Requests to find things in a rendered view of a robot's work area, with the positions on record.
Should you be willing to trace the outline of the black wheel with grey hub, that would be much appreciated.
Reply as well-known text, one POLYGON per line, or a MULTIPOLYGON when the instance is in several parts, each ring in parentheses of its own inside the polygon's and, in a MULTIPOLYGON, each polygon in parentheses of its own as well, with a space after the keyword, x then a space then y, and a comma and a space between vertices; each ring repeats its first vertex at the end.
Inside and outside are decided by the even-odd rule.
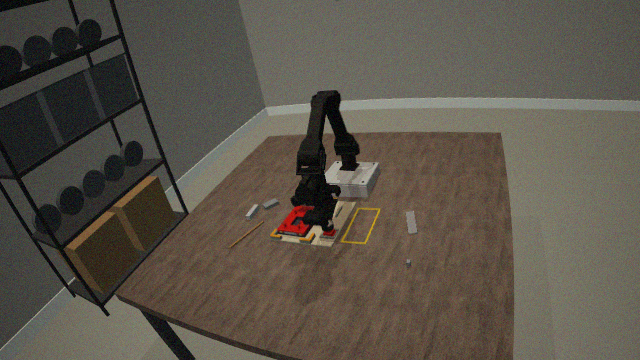
POLYGON ((331 231, 334 228, 333 222, 331 220, 328 220, 328 227, 327 230, 322 229, 323 231, 331 231))

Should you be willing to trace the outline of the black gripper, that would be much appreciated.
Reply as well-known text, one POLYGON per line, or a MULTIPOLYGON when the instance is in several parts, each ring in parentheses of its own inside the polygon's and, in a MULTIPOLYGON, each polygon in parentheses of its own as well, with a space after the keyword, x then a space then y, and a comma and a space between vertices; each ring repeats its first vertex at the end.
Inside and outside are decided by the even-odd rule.
POLYGON ((310 206, 314 206, 313 210, 308 210, 302 217, 304 225, 321 226, 322 229, 327 230, 328 220, 332 221, 338 200, 332 197, 332 193, 339 196, 340 187, 326 183, 324 187, 319 189, 314 200, 310 203, 310 206))

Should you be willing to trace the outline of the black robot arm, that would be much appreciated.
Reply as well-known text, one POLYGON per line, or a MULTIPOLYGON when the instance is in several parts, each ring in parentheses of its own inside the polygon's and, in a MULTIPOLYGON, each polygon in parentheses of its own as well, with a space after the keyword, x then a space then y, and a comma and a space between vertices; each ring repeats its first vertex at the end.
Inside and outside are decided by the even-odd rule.
POLYGON ((311 99, 311 112, 306 138, 301 142, 297 152, 296 175, 302 179, 291 197, 294 207, 310 203, 320 188, 326 185, 324 174, 326 165, 325 148, 322 144, 326 114, 335 134, 334 149, 336 156, 341 155, 340 170, 355 171, 360 163, 356 163, 356 155, 360 154, 360 146, 354 136, 347 132, 340 112, 340 94, 337 90, 318 91, 311 99), (309 166, 301 168, 301 166, 309 166))

